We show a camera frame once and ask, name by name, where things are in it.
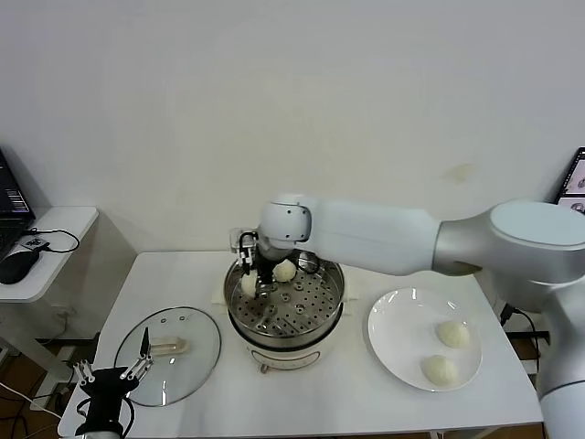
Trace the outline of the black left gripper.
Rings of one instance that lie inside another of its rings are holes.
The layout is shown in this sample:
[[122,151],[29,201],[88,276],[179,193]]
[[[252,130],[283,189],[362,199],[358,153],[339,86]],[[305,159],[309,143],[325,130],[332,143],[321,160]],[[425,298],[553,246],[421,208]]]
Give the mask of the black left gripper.
[[143,332],[136,361],[125,368],[98,369],[83,359],[73,364],[79,385],[90,397],[89,409],[83,423],[84,431],[121,431],[120,413],[122,399],[138,387],[153,364],[149,328]]

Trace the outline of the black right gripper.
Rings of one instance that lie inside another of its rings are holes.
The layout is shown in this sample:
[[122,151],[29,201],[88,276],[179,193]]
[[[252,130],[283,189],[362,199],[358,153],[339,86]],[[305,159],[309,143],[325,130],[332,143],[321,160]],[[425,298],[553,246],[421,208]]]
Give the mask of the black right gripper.
[[273,268],[279,263],[279,249],[263,235],[257,238],[256,230],[235,228],[229,231],[229,245],[237,255],[237,264],[245,274],[254,268],[254,253],[258,270],[256,295],[268,297],[275,289]]

